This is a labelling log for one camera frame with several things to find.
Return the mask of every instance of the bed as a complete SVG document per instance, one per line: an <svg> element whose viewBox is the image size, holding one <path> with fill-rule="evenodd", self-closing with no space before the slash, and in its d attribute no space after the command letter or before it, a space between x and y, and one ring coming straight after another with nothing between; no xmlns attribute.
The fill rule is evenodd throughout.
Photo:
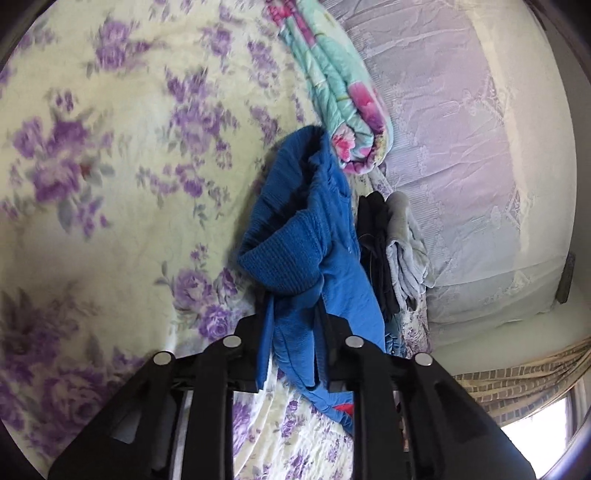
<svg viewBox="0 0 591 480"><path fill-rule="evenodd" d="M395 120L383 173L429 242L436 343L547 308L574 141L525 5L326 6ZM509 34L528 62L508 63ZM21 39L0 74L0 418L42 475L147 355L202 351L252 313L236 249L275 145L315 122L261 0L59 0ZM352 207L379 189L350 183ZM349 478L350 438L269 368L235 398L237 478Z"/></svg>

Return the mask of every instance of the metal screw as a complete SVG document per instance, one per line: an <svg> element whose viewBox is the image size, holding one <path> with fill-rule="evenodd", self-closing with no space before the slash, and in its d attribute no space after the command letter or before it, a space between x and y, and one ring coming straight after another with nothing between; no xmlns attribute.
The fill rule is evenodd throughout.
<svg viewBox="0 0 591 480"><path fill-rule="evenodd" d="M345 339L345 344L351 348L361 348L363 347L363 339L356 335L351 335Z"/></svg>
<svg viewBox="0 0 591 480"><path fill-rule="evenodd" d="M158 352L156 355L154 355L154 363L156 365L168 365L170 363L170 361L173 359L173 356L170 355L170 353L168 352Z"/></svg>
<svg viewBox="0 0 591 480"><path fill-rule="evenodd" d="M422 367L430 367L433 364L433 357L428 353L417 353L414 361Z"/></svg>
<svg viewBox="0 0 591 480"><path fill-rule="evenodd" d="M237 346L240 346L241 343L242 339L236 335L227 336L223 340L224 346L227 346L228 348L236 348Z"/></svg>

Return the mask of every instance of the floral bedsheet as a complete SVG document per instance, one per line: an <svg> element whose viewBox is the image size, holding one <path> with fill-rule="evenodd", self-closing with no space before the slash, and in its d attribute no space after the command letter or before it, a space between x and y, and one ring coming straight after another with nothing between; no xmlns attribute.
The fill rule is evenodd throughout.
<svg viewBox="0 0 591 480"><path fill-rule="evenodd" d="M0 73L0 418L44 475L148 355L252 313L236 248L277 142L316 122L266 11L59 0ZM242 480L350 475L348 437L274 366L234 431Z"/></svg>

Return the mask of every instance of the striped curtain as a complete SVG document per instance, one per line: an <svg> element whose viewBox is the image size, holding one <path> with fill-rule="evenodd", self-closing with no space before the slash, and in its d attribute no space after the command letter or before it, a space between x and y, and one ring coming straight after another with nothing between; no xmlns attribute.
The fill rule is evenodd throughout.
<svg viewBox="0 0 591 480"><path fill-rule="evenodd" d="M561 398L590 367L591 337L524 365L454 378L502 427Z"/></svg>

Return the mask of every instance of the blue garment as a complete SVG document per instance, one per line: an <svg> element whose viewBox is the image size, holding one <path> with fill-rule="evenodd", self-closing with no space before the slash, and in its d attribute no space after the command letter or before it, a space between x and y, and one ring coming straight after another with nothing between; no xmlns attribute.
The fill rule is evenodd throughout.
<svg viewBox="0 0 591 480"><path fill-rule="evenodd" d="M394 314L386 324L386 353L406 358L407 349L400 325L400 315Z"/></svg>
<svg viewBox="0 0 591 480"><path fill-rule="evenodd" d="M334 406L352 403L351 392L314 391L314 353L324 378L322 332L314 307L349 321L351 330L383 351L384 321L359 263L351 195L330 148L329 135L305 127L285 139L255 203L238 263L274 295L275 360L316 408L351 432L352 419Z"/></svg>

